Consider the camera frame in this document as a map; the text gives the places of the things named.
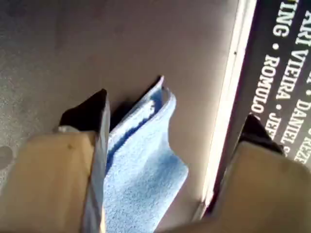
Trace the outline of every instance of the gray floor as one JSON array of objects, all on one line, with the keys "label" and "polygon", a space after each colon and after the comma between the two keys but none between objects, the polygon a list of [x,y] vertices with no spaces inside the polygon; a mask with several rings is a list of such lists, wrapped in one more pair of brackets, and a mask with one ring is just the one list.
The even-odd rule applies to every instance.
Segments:
[{"label": "gray floor", "polygon": [[177,97],[170,143],[190,173],[160,228],[190,221],[237,1],[0,0],[0,146],[16,153],[100,88],[112,109],[134,101],[163,74]]}]

